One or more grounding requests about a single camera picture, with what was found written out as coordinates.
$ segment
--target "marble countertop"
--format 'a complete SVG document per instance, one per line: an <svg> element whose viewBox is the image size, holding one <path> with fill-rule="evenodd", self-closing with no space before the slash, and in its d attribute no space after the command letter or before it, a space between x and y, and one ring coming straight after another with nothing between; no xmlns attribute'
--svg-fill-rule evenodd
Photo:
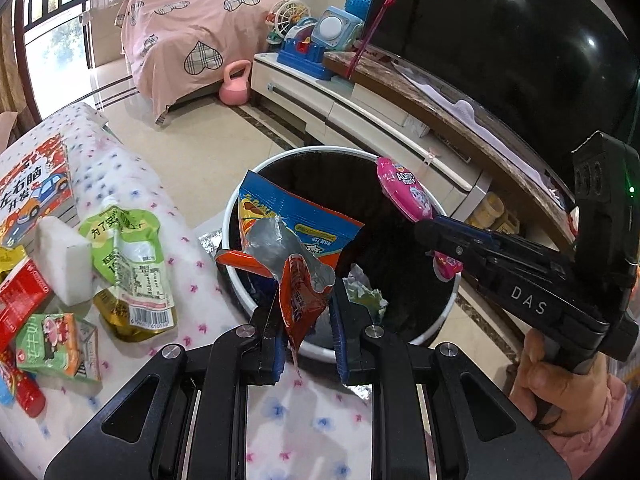
<svg viewBox="0 0 640 480"><path fill-rule="evenodd" d="M324 54L324 65L344 76L353 56L353 52L327 52ZM362 57L351 75L351 81L379 94L446 137L478 166L487 170L501 188L513 194L518 202L518 212L529 221L539 224L561 251L571 245L574 236L569 229L566 213L553 199L493 146L402 75Z"/></svg>

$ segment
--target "bed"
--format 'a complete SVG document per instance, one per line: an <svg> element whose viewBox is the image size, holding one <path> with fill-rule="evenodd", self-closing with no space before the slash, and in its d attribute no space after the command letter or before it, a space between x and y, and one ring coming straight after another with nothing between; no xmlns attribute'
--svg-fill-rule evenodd
<svg viewBox="0 0 640 480"><path fill-rule="evenodd" d="M125 0L116 25L133 80L156 124L182 97L222 79L226 65L266 47L264 20L280 0Z"/></svg>

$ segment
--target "sleeve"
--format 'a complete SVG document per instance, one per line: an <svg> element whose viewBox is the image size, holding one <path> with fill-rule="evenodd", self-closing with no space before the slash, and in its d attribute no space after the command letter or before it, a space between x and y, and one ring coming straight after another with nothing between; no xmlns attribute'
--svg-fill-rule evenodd
<svg viewBox="0 0 640 480"><path fill-rule="evenodd" d="M617 377L607 380L609 393L604 412L590 431L574 436L561 436L545 432L546 439L567 462L574 480L578 480L600 456L618 429L625 405L626 386Z"/></svg>

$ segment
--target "black tv screen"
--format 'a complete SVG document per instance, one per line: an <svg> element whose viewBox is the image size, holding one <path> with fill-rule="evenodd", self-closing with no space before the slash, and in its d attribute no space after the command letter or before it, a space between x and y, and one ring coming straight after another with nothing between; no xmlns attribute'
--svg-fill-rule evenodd
<svg viewBox="0 0 640 480"><path fill-rule="evenodd" d="M570 189L571 150L596 130L630 138L638 59L590 0L396 0L371 43L481 104Z"/></svg>

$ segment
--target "human hand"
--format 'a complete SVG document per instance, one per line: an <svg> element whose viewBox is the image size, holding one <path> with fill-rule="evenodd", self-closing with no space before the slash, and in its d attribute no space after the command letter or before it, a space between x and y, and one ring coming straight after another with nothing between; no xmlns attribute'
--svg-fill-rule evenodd
<svg viewBox="0 0 640 480"><path fill-rule="evenodd" d="M562 410L553 425L557 434L589 431L600 420L607 402L607 360L598 354L587 375L572 374L564 368L542 362L545 357L543 335L535 329L527 333L510 399L529 419L536 416L535 396ZM543 424L554 421L546 418Z"/></svg>

